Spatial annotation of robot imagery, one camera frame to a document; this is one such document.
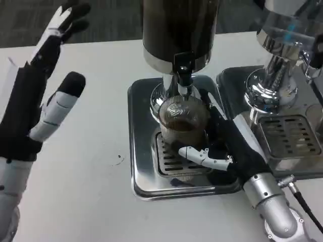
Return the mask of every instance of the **white table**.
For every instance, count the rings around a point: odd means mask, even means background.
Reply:
[[[32,50],[0,49],[0,67],[7,56],[23,65]],[[218,35],[202,73],[215,78],[228,67],[264,64],[266,56],[255,33]],[[137,79],[160,76],[145,63],[140,40],[65,45],[46,99],[70,71],[84,74],[87,86],[33,166],[15,241],[268,241],[244,192],[154,202],[133,195],[127,90]],[[298,185],[323,222],[323,179]],[[312,238],[323,241],[305,219]]]

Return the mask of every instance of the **drip tray grate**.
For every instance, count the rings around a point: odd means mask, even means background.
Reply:
[[[162,134],[159,132],[157,139],[158,153],[158,170],[163,176],[179,176],[179,175],[200,175],[206,174],[211,169],[198,165],[192,161],[173,155],[167,149]]]
[[[320,155],[321,148],[307,119],[301,115],[261,117],[259,125],[275,158]]]

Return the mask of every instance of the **white robotic hand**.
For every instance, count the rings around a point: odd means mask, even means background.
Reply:
[[[261,215],[264,221],[266,236],[275,242],[313,242],[306,233],[304,219],[300,213],[289,207],[289,203],[282,191],[283,184],[291,185],[289,179],[278,185],[266,157],[242,115],[230,120],[226,117],[214,97],[205,90],[199,90],[201,99],[208,106],[211,126],[217,128],[217,134],[226,143],[228,154],[214,150],[209,146],[195,149],[191,146],[173,144],[179,147],[178,154],[185,159],[212,169],[224,170],[234,174],[240,181],[252,207]],[[316,220],[299,191],[293,192],[304,210],[312,215],[311,219],[318,228]]]
[[[79,18],[89,10],[77,1],[59,7],[25,66],[9,59],[0,95],[0,242],[12,241],[17,231],[18,205],[42,142],[60,126],[85,87],[84,76],[71,72],[40,106],[61,44],[87,27]]]

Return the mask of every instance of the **floor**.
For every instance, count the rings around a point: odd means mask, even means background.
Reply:
[[[140,0],[89,0],[90,28],[70,42],[140,39]],[[64,0],[0,0],[0,47],[35,45]],[[253,0],[224,0],[217,33],[257,30],[260,9]]]

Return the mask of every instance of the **black cable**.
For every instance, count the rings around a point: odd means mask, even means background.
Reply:
[[[323,95],[322,95],[321,91],[318,89],[318,87],[317,87],[317,85],[315,83],[315,80],[312,80],[309,85],[311,86],[316,98],[318,99],[318,102],[323,107]]]
[[[300,192],[294,193],[294,197],[299,202],[299,204],[302,206],[304,211],[308,214],[308,216],[312,219],[312,221],[315,223],[317,228],[323,233],[323,227],[320,224],[320,222],[317,220],[317,218],[312,213],[311,209],[309,208],[308,204],[305,202],[305,199],[303,198],[302,194]]]

